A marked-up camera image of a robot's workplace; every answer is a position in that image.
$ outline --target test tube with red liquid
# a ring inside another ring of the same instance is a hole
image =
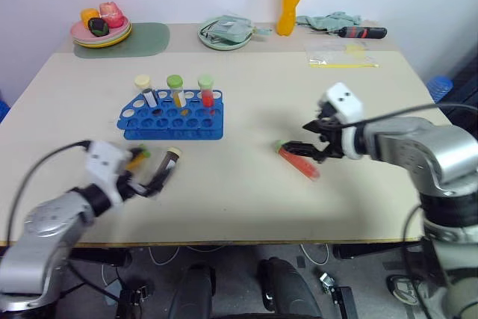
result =
[[[319,178],[319,170],[315,168],[307,159],[302,156],[294,155],[286,151],[282,145],[287,141],[277,141],[276,143],[276,152],[279,153],[283,158],[285,158],[289,164],[297,168],[302,172],[306,177],[310,178],[312,181]]]
[[[214,106],[214,96],[212,93],[213,78],[210,75],[201,75],[197,80],[197,84],[199,89],[201,89],[202,105],[205,108],[212,108]]]

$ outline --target screwdriver handle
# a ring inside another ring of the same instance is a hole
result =
[[[344,26],[337,32],[339,37],[359,37],[362,39],[383,39],[387,35],[386,28],[370,26]]]

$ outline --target orange liquid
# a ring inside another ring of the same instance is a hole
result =
[[[296,25],[296,6],[300,0],[282,0],[282,15],[276,26],[277,34],[288,37]]]
[[[173,101],[177,108],[183,108],[186,106],[186,100],[182,91],[175,91],[173,93]]]

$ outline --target bottle cap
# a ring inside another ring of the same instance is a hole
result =
[[[182,87],[182,77],[179,75],[169,75],[167,77],[167,86],[171,87],[172,89]]]
[[[151,82],[149,75],[138,75],[134,78],[134,84],[138,86],[141,90],[147,89]]]
[[[212,85],[214,84],[214,79],[210,75],[201,75],[197,79],[197,84],[201,88],[201,90],[210,90],[212,89]]]

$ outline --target blue container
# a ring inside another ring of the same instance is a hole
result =
[[[435,76],[426,83],[426,88],[436,103],[453,89],[453,82],[447,76]]]
[[[214,106],[205,108],[199,90],[184,90],[186,106],[177,108],[170,90],[154,90],[158,105],[150,108],[139,94],[117,122],[126,140],[219,140],[223,137],[223,93],[215,90]]]
[[[3,101],[0,101],[0,122],[7,116],[10,108]]]

